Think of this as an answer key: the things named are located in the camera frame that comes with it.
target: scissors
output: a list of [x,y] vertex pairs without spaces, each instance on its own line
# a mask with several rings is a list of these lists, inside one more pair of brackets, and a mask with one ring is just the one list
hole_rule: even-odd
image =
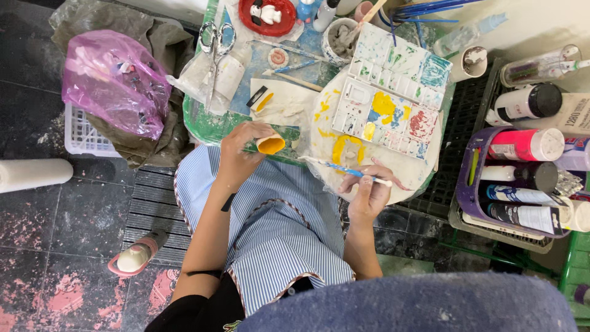
[[[209,44],[205,44],[203,42],[203,34],[205,30],[211,27],[211,41]],[[231,43],[229,46],[223,45],[223,33],[226,29],[230,29],[233,32],[233,36],[231,38]],[[211,108],[211,100],[213,99],[213,91],[215,90],[215,77],[217,76],[217,67],[219,65],[219,61],[223,56],[227,55],[232,48],[234,48],[235,43],[235,30],[234,26],[230,23],[223,23],[220,30],[217,30],[217,26],[213,22],[207,22],[203,24],[201,29],[199,30],[199,45],[201,46],[201,50],[209,55],[211,59],[211,65],[209,66],[209,80],[207,81],[207,99],[205,102],[205,111],[209,112]]]

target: person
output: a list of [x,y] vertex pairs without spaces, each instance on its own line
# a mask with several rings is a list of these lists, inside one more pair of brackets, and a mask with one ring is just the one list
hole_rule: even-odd
[[176,200],[192,230],[171,303],[146,331],[233,331],[263,305],[330,285],[382,277],[372,223],[394,181],[382,165],[343,176],[341,193],[358,192],[348,207],[344,241],[337,197],[307,168],[244,152],[274,134],[244,122],[221,141],[201,145],[180,163]]

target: drain grate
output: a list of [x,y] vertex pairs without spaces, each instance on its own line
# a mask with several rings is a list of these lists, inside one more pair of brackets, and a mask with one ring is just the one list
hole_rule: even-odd
[[176,168],[144,166],[137,171],[121,250],[154,228],[165,229],[168,241],[154,259],[182,262],[191,236],[176,205]]

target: striped apron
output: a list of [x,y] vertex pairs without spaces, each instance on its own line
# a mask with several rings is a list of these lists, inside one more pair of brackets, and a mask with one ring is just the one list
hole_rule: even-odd
[[[201,145],[176,171],[176,201],[191,234],[218,169],[219,147]],[[343,251],[336,196],[307,168],[264,160],[240,187],[231,205],[225,268],[246,317],[302,277],[315,288],[354,280]]]

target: white paint palette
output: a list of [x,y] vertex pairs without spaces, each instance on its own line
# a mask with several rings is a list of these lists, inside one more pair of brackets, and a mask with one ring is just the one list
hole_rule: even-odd
[[425,108],[439,110],[453,66],[447,60],[365,23],[349,75]]
[[424,160],[437,119],[438,112],[347,77],[332,128]]

